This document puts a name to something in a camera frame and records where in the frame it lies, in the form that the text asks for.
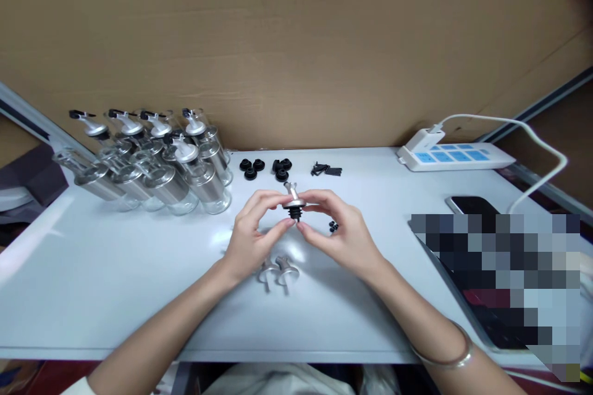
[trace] smartphone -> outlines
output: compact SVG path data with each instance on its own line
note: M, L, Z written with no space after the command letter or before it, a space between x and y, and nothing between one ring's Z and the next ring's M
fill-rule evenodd
M494 206L483 197L478 196L451 196L445 199L447 205L456 214L500 214Z

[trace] woman's right hand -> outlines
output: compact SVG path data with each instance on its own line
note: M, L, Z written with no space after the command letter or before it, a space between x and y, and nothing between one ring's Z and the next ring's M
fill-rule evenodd
M316 204L307 205L303 211L325 213L340 226L331 236L325 236L305 222L299 222L296 226L307 242L363 280L385 264L359 209L348 205L331 190L309 190L299 193L298 197L308 204Z

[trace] hand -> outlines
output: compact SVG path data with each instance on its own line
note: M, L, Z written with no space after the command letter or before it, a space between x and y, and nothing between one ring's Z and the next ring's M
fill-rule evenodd
M259 220L268 209L274 210L279 204L286 204L291 200L291 195L279 191L257 190L239 212L229 246L221 259L224 273L235 282L243 281L257 270L274 244L294 225L294 219L286 218L265 235L258 232Z
M296 226L307 242L364 280L385 263L359 209L348 205L330 190L309 190L299 193L298 197L309 204L317 204L307 205L303 211L325 213L340 226L331 236L325 236L305 222L299 222Z

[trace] woman's left hand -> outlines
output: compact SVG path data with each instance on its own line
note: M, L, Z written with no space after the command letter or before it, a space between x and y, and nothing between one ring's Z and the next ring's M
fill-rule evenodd
M282 219L265 235L258 231L259 220L268 210L292 200L291 195L273 190L257 190L235 218L233 235L221 267L235 282L241 282L257 270L272 247L294 225L291 218Z

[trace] white power cable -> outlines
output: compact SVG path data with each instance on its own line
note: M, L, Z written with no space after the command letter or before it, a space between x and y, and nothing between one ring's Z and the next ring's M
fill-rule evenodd
M566 165L568 164L568 158L564 154L562 154L560 151L556 150L555 148L549 146L546 142L542 141L538 137L538 135L535 133L535 131L533 131L527 123L521 122L520 120L507 119L507 118L503 118L503 117L481 116L481 115L476 115L476 114L452 114L449 117L445 117L439 123L434 125L428 132L436 133L443 127L443 123L445 123L449 119L454 119L455 117L467 117L470 119L483 119L483 120L496 120L498 122L508 122L508 123L514 123L515 125L519 125L526 131L526 133L529 135L529 137L531 137L536 144L538 144L540 147L542 147L546 151L552 153L554 156L556 156L559 159L558 165L556 165L556 167L552 171L550 171L548 174L546 174L544 177L542 177L539 181L537 181L535 184L533 184L531 187L529 187L521 196L519 196L519 198L515 202L513 202L510 205L510 207L507 210L508 214L513 214L513 212L517 208L517 205L519 205L519 203L522 202L523 199L528 197L531 193L533 193L535 190L540 188L543 184L548 182L555 175L560 173L563 170L563 168L566 167Z

